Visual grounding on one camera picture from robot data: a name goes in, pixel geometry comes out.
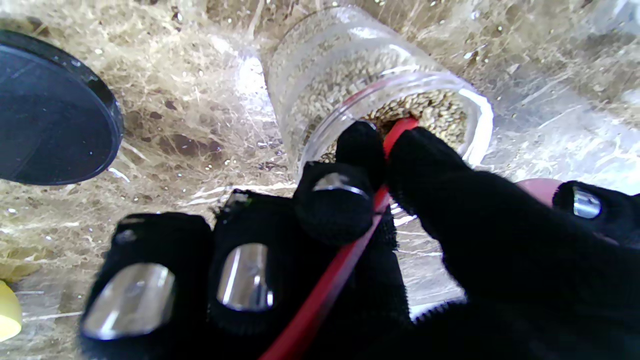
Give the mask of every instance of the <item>black glove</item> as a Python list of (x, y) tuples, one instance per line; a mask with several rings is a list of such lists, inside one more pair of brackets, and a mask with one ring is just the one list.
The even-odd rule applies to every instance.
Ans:
[[(363, 358), (409, 358), (422, 348), (434, 358), (640, 357), (640, 253), (628, 246), (637, 197), (589, 187), (602, 213), (578, 218), (470, 169), (420, 128), (399, 137), (385, 173), (393, 198), (440, 242), (468, 300), (425, 314)], [(562, 193), (555, 203), (566, 210)]]
[[(367, 126), (365, 135), (360, 139), (371, 143), (358, 143), (357, 132), (347, 131), (346, 142), (340, 138), (338, 163), (309, 163), (292, 199), (235, 191), (216, 215), (213, 232), (201, 217), (185, 214), (123, 219), (81, 321), (83, 352), (105, 359), (191, 358), (206, 352), (258, 358), (300, 308), (340, 246), (355, 241), (371, 226), (373, 195), (383, 180), (376, 171), (383, 169), (384, 158), (375, 131)], [(372, 152), (358, 153), (360, 148), (371, 149), (369, 145)], [(347, 190), (316, 186), (331, 185), (320, 180), (332, 180), (332, 174)], [(307, 358), (350, 356), (411, 325), (393, 253), (396, 246), (387, 208)], [(142, 290), (150, 285), (127, 273), (139, 263), (151, 269), (133, 268), (142, 278), (155, 269), (167, 269), (175, 298), (158, 296), (151, 301), (172, 306), (157, 307), (163, 311), (157, 314), (161, 320), (142, 331), (101, 337), (105, 331), (100, 329), (111, 335), (122, 330), (126, 321), (118, 314), (145, 314), (144, 304), (150, 299), (137, 302), (138, 307), (127, 302), (139, 300), (136, 294), (145, 293)], [(126, 286), (114, 296), (117, 286), (108, 284), (118, 281)], [(246, 289), (249, 296), (243, 293)], [(103, 296), (110, 300), (99, 303)], [(101, 317), (89, 321), (100, 311)], [(116, 325), (109, 323), (109, 314), (118, 319)]]

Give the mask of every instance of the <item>jar lid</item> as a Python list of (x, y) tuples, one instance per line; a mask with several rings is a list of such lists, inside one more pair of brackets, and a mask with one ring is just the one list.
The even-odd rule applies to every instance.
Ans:
[(65, 51), (0, 31), (0, 178), (64, 185), (104, 171), (122, 141), (117, 100)]

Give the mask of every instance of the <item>finger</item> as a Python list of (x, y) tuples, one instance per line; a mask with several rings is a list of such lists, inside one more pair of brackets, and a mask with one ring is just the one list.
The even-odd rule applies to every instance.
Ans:
[(393, 198), (415, 214), (424, 187), (458, 172), (471, 171), (460, 155), (424, 128), (405, 131), (389, 154), (387, 183)]
[(568, 181), (553, 198), (554, 208), (575, 215), (595, 233), (622, 246), (640, 247), (640, 198), (598, 186)]
[(326, 244), (344, 245), (371, 227), (373, 196), (364, 169), (310, 162), (293, 200), (300, 226), (309, 236)]
[(356, 121), (339, 137), (335, 161), (363, 168), (377, 190), (385, 178), (385, 151), (380, 136), (368, 122)]
[(173, 359), (206, 331), (211, 229), (200, 216), (129, 215), (118, 224), (81, 319), (83, 353)]

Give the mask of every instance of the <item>red stick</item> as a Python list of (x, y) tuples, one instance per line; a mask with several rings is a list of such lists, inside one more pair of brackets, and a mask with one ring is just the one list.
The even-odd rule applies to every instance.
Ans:
[[(418, 126), (418, 121), (412, 118), (398, 120), (384, 141), (385, 158), (388, 159), (391, 148), (405, 130)], [(390, 196), (386, 185), (380, 187), (374, 196), (373, 225), (359, 239), (343, 246), (333, 261), (329, 264), (316, 287), (311, 291), (306, 301), (280, 333), (276, 341), (271, 344), (260, 360), (293, 360), (299, 359), (311, 341), (316, 336), (320, 325), (324, 322), (329, 310), (333, 307), (344, 283), (353, 271), (358, 259), (366, 248), (371, 235), (378, 227), (382, 213), (389, 204)]]

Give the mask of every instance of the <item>grain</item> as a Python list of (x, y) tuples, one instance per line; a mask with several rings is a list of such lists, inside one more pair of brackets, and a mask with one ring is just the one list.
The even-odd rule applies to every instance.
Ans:
[[(365, 115), (362, 120), (374, 124), (378, 133), (384, 137), (397, 120), (413, 117), (419, 121), (420, 126), (431, 131), (453, 149), (457, 149), (465, 141), (467, 128), (467, 114), (462, 108), (453, 92), (433, 90), (389, 101)], [(336, 146), (337, 142), (333, 142), (319, 161), (334, 163)]]

